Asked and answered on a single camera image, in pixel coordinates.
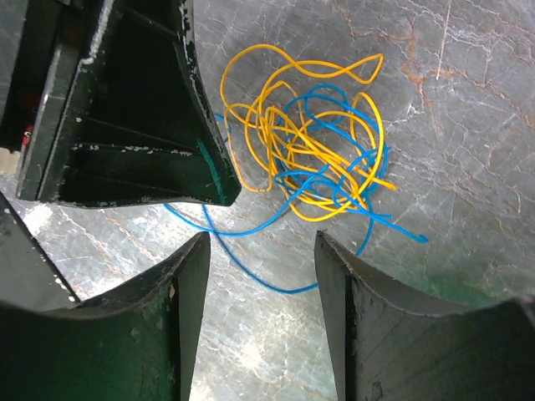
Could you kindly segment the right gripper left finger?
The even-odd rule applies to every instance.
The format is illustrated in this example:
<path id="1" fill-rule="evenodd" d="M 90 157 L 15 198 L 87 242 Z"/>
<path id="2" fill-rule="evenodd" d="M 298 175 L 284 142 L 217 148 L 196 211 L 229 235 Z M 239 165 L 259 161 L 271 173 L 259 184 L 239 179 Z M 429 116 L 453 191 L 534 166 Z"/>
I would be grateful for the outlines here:
<path id="1" fill-rule="evenodd" d="M 211 239 L 71 308 L 1 305 L 4 400 L 187 400 Z"/>

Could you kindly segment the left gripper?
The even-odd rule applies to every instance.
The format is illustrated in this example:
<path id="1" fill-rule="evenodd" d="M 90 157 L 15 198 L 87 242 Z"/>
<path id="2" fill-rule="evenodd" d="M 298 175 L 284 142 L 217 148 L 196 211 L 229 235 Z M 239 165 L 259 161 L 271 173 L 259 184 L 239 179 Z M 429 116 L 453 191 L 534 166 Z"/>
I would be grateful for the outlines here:
<path id="1" fill-rule="evenodd" d="M 190 1 L 2 1 L 1 151 L 17 196 L 73 207 L 231 205 L 241 186 Z"/>

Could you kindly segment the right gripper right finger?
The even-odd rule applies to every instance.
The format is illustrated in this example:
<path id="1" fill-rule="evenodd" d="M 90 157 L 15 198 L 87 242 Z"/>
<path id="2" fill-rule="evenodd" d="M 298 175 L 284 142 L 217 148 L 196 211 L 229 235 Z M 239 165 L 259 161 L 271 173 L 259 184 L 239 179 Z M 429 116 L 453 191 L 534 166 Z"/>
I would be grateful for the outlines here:
<path id="1" fill-rule="evenodd" d="M 434 297 L 325 232 L 314 263 L 338 399 L 533 399 L 533 297 L 479 308 Z"/>

